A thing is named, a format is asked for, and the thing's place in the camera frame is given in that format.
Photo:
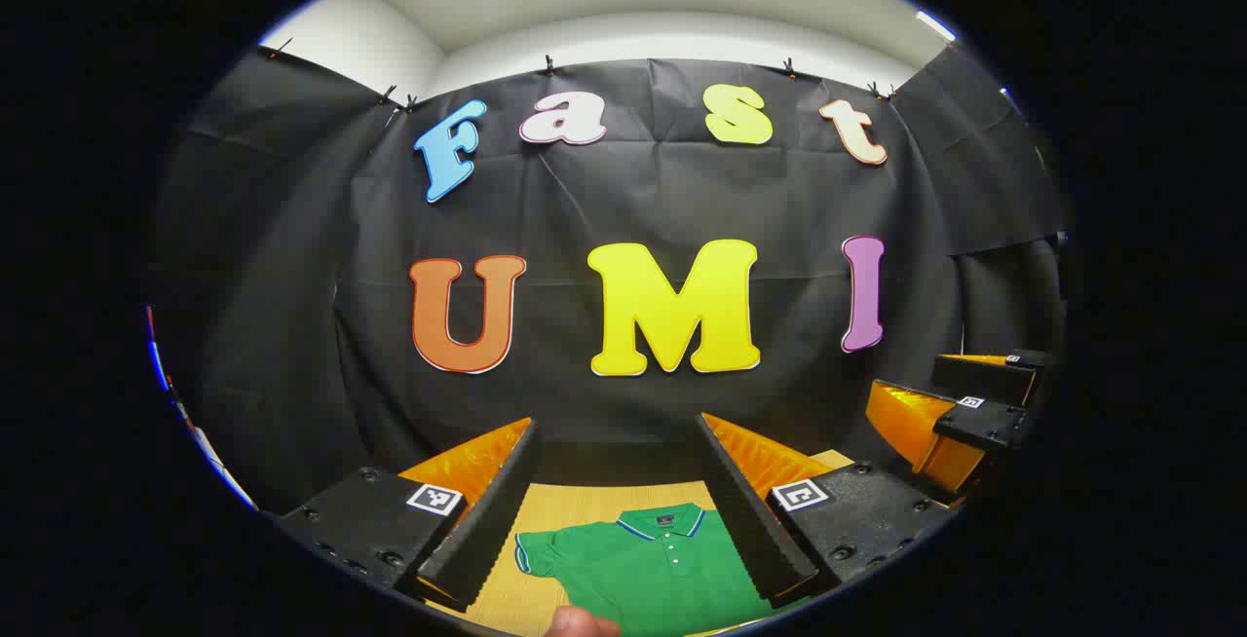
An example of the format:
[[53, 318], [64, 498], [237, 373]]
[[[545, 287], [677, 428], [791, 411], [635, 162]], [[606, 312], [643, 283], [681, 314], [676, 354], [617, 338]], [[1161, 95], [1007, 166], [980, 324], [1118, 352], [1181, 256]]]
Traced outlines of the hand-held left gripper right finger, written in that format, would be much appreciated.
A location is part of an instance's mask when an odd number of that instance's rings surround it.
[[870, 461], [832, 467], [708, 413], [696, 424], [705, 486], [774, 607], [869, 578], [958, 517]]

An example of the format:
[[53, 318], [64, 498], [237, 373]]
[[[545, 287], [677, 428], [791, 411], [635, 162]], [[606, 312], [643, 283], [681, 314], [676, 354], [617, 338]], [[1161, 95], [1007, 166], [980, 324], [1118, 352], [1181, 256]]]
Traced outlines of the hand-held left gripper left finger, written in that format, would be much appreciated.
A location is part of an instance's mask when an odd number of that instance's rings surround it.
[[524, 418], [405, 472], [358, 467], [273, 522], [367, 582], [464, 611], [503, 553], [540, 451]]

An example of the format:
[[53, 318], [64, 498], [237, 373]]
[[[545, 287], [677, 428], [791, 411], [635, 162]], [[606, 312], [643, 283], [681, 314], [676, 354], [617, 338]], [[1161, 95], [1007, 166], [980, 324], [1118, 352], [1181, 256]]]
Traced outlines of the green T-shirt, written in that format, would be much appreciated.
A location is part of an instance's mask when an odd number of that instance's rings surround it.
[[557, 580], [570, 605], [619, 625], [621, 637], [683, 637], [781, 612], [754, 587], [720, 514], [696, 504], [515, 540], [518, 570]]

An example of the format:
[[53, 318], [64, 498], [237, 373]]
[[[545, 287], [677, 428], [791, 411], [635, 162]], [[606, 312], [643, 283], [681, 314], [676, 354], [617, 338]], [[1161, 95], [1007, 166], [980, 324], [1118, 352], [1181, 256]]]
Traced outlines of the black backdrop cloth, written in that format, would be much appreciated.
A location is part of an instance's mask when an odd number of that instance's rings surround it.
[[[875, 379], [1059, 347], [1056, 180], [961, 50], [890, 100], [731, 61], [520, 74], [413, 110], [302, 59], [238, 61], [175, 133], [143, 280], [162, 365], [263, 509], [534, 418], [539, 482], [700, 477], [707, 411], [806, 453], [904, 467]], [[756, 247], [759, 363], [607, 378], [601, 246], [673, 289]]]

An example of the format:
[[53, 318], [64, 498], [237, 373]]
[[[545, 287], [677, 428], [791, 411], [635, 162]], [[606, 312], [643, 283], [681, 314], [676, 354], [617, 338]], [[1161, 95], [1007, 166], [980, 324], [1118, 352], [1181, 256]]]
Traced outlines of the row of black clips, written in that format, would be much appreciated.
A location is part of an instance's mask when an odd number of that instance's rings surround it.
[[[334, 72], [334, 70], [325, 69], [323, 65], [315, 64], [314, 61], [307, 59], [298, 59], [298, 56], [291, 56], [281, 50], [272, 50], [269, 47], [258, 46], [254, 47], [253, 52], [249, 52], [239, 61], [239, 66], [244, 67], [244, 64], [251, 61], [263, 60], [264, 64], [269, 65], [271, 69], [283, 69], [284, 74], [293, 75], [299, 74], [302, 79], [315, 79], [317, 84], [324, 86], [325, 89], [350, 89], [352, 93], [362, 95], [368, 98], [368, 105], [372, 108], [387, 108], [389, 113], [409, 115], [428, 107], [430, 101], [426, 98], [419, 98], [419, 96], [409, 95], [407, 98], [392, 98], [394, 92], [389, 89], [387, 93], [382, 93], [377, 90], [367, 87], [364, 84], [353, 81], [353, 79], [347, 77], [347, 75]], [[513, 74], [509, 79], [518, 79], [518, 81], [535, 81], [537, 84], [546, 84], [552, 81], [552, 79], [574, 79], [575, 75], [585, 75], [589, 70], [605, 69], [609, 65], [615, 65], [620, 67], [624, 64], [622, 60], [611, 61], [589, 61], [587, 64], [571, 64], [560, 65], [552, 56], [545, 56], [545, 65], [542, 69], [535, 70], [522, 70], [520, 74]], [[863, 86], [858, 84], [860, 79], [864, 79], [863, 74], [840, 74], [840, 75], [819, 75], [811, 74], [811, 70], [797, 70], [791, 65], [791, 60], [786, 59], [784, 67], [766, 67], [762, 64], [752, 64], [752, 61], [726, 61], [726, 60], [696, 60], [695, 64], [703, 65], [729, 65], [732, 69], [744, 69], [748, 72], [757, 74], [769, 74], [779, 75], [783, 79], [793, 79], [793, 81], [799, 81], [802, 84], [840, 84], [840, 86], [848, 87], [848, 90], [855, 93], [869, 93], [875, 96], [877, 92], [872, 87]]]

